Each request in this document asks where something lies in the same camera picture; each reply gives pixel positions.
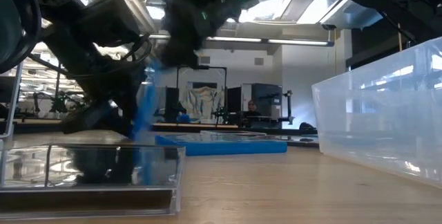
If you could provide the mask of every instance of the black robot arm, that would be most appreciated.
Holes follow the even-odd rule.
[[[164,48],[162,61],[167,66],[197,66],[195,50],[214,36],[228,18],[237,19],[241,9],[250,8],[258,0],[164,0],[166,16],[163,28],[171,39]],[[437,0],[352,0],[378,10],[408,39],[420,43],[442,35],[442,21],[436,13]]]

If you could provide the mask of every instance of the wooden table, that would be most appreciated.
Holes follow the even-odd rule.
[[[317,150],[290,147],[287,154],[186,158],[178,216],[13,223],[440,224],[441,220],[440,189]]]

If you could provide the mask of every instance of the transparent container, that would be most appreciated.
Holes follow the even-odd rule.
[[[320,150],[442,186],[442,39],[312,86]]]
[[[4,149],[0,219],[177,214],[184,156],[132,144]]]

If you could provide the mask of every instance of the person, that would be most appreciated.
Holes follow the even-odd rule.
[[[247,104],[248,111],[245,111],[242,114],[242,124],[246,127],[251,127],[251,121],[248,119],[248,117],[255,117],[255,116],[261,116],[261,113],[256,111],[256,105],[253,100],[250,100]]]

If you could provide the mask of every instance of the glass tray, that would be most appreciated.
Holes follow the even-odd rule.
[[[48,144],[1,152],[0,219],[170,215],[183,147]]]

